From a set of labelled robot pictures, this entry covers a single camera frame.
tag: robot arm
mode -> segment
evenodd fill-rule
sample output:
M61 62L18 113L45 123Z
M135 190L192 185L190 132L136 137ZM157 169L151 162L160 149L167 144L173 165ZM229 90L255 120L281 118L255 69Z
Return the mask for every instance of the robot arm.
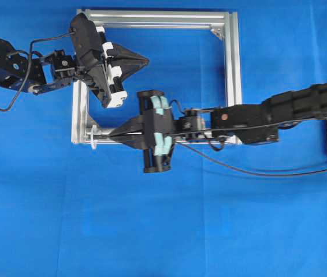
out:
M107 42L103 27L96 27L84 14L72 20L69 30L75 57L66 55L64 50L56 50L47 56L37 51L27 54L16 51L9 42L0 39L0 87L38 95L81 80L104 108L121 106L127 97L122 82L146 66L148 59ZM26 78L29 64L31 68ZM44 65L51 65L53 82L50 84L46 83Z
M163 92L138 92L138 98L140 115L115 129L109 138L143 150L145 173L170 169L176 138L223 144L225 138L236 135L244 144L272 143L278 141L279 129L327 118L327 84L274 95L261 104L187 109L177 120ZM205 129L202 113L210 113L211 129Z

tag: blue cloth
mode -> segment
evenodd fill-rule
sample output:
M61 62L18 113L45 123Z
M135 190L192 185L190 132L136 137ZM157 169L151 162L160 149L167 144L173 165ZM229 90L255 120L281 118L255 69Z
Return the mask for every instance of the blue cloth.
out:
M236 10L245 103L327 82L327 0L0 0L0 38L28 50L66 32L78 8ZM91 97L101 126L135 116L144 89L184 107L223 103L221 42L210 32L106 35L151 63L125 82L122 108ZM71 41L36 46L61 48L72 53ZM1 106L13 94L0 89ZM65 88L22 94L0 113L0 276L327 276L327 174L250 177L178 146L170 172L143 175L140 151L71 144L71 109ZM302 123L277 144L198 149L245 169L322 169L326 124Z

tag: metal corner bracket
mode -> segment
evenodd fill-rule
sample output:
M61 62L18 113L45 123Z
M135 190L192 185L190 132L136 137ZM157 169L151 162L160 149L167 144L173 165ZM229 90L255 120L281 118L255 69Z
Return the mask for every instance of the metal corner bracket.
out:
M165 28L210 30L224 44L225 106L242 104L238 15L236 12L178 12L153 10L77 10L96 26L105 28ZM73 85L72 135L74 144L117 144L109 139L94 139L95 134L109 134L89 115L89 91L77 81ZM232 136L228 144L240 144Z

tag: black cable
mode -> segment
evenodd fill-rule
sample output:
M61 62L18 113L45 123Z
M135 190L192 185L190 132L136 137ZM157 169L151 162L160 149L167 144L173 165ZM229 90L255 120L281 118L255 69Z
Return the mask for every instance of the black cable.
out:
M271 127L271 126L277 126L282 125L286 123L294 123L294 122L302 122L302 121L310 121L315 120L316 118L307 118L307 119L294 119L294 120L288 120L288 121L281 121L276 123L270 123L270 124L263 124L263 125L256 125L256 126L249 126L249 127L234 127L234 128L218 128L218 129L204 129L199 131L190 131L190 132L181 132L181 133L174 133L170 134L170 137L177 137L177 136L183 136L185 134L195 134L195 133L204 133L204 132L214 132L214 131L238 131L238 130L249 130L249 129L257 129L257 128L264 128L264 127Z
M224 149L224 147L225 147L225 140L224 139L219 140L220 147L216 147L215 145L213 145L211 143L211 139L209 137L207 137L205 133L203 133L203 136L205 137L205 139L207 140L207 143L209 144L209 146L212 148L213 151L219 152L219 151Z
M27 53L24 50L16 50L16 51L10 52L7 54L7 57L11 57L11 56L14 56L17 54L25 54L27 57L29 57L29 53ZM32 54L37 55L39 58L41 58L43 56L42 53L40 53L38 51L33 51Z
M65 38L67 36L71 36L73 35L74 32L71 32L71 33L66 33L64 35L60 35L60 36L55 36L55 37L52 37L52 38L47 38L47 39L36 39L36 40L33 40L31 43L30 43L30 50L29 50L29 53L26 53L27 56L28 56L28 64L27 64L27 70L26 70L26 74L25 74L25 77L23 79L23 82L20 86L20 88L18 89L18 91L16 92L16 94L14 95L12 101L9 103L9 105L7 106L7 108L0 108L0 111L9 111L13 104L15 103L16 99L18 98L18 96L21 94L21 91L23 90L28 78L29 78L29 75L30 75L30 71L31 71L31 63L32 63L32 54L35 54L33 53L32 51L32 48L34 46L35 43L37 42L48 42L48 41L51 41L51 40L56 40L56 39L62 39L62 38ZM18 53L23 53L24 51L23 50L17 50Z
M181 104L180 104L180 102L179 102L178 100L176 100L176 99L171 100L169 106L171 107L171 105L172 105L173 102L176 103L176 106L177 106L177 108L179 109L179 112L181 112L182 114L185 115L185 112L184 112L183 109L181 108Z
M316 171L310 171L310 172L303 172L303 173L294 173L294 174L264 174L264 173L256 173L256 172L252 172L252 171L248 171L248 170L244 170L244 169L240 169L238 167L234 167L234 166L230 166L226 163L220 162L218 160L215 160L209 156L207 156L206 154L202 153L201 151L198 151L197 149L190 147L189 145L186 145L184 143L180 143L178 141L176 141L175 143L184 146L190 150L192 150L193 152L197 153L198 155L206 158L207 160L219 164L220 166L226 167L228 169L231 170L235 170L244 174L248 174L248 175L252 175L252 176L259 176L259 177L298 177L298 176L308 176L308 175L314 175L314 174L320 174L320 173L326 173L327 169L322 169L322 170L316 170Z

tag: aluminum frame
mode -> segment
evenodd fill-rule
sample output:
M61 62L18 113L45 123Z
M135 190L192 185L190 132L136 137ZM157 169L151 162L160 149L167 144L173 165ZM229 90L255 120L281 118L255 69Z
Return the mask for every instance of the aluminum frame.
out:
M96 26L105 28L165 28L210 30L224 42L225 106L242 104L238 15L236 12L174 12L153 10L77 10ZM72 137L74 144L117 144L109 139L94 139L95 134L109 134L89 115L89 91L77 81L73 85ZM240 144L232 136L228 144Z

